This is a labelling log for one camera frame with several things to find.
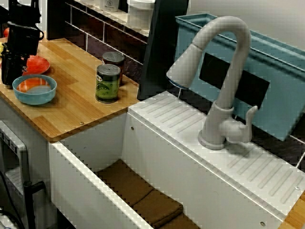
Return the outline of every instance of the red plate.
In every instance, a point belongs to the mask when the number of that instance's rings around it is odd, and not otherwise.
[[[30,74],[43,74],[50,68],[50,63],[48,60],[41,56],[30,56],[27,62],[28,71],[24,72],[23,75]]]

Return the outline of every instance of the faucet handle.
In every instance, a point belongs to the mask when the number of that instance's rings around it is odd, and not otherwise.
[[[257,112],[257,110],[258,110],[258,106],[251,107],[246,114],[246,125],[240,126],[240,128],[244,130],[243,131],[244,138],[242,141],[244,143],[250,142],[252,139],[252,119],[255,113]]]

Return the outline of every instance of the metal can lid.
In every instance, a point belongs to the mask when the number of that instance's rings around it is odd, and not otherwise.
[[[119,75],[121,72],[118,66],[113,64],[102,64],[97,67],[97,73],[105,76]]]
[[[103,54],[103,59],[113,63],[121,63],[125,60],[125,57],[119,52],[105,52]]]

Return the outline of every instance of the white wall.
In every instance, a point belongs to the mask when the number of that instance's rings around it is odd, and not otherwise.
[[[20,4],[30,5],[31,0],[18,0]],[[9,7],[9,0],[0,0],[0,5],[4,8],[8,9]],[[39,0],[39,8],[40,8],[40,24],[38,24],[38,28],[42,31],[47,30],[47,0]]]
[[[304,0],[190,0],[188,13],[236,16],[253,31],[305,50]]]

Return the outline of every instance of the tile backsplash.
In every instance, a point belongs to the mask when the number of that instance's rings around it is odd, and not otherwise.
[[[65,7],[65,37],[98,59],[102,59],[105,52],[123,53],[126,58],[124,74],[139,83],[147,36],[74,0],[66,0]],[[170,83],[168,91],[178,96],[179,89]],[[212,105],[210,101],[191,90],[182,90],[180,99],[205,114]],[[255,126],[252,127],[252,142],[305,172],[305,116],[285,141],[280,141]]]
[[[64,10],[67,40],[100,60],[105,52],[121,52],[125,56],[123,73],[140,82],[147,36],[74,0],[66,0]]]

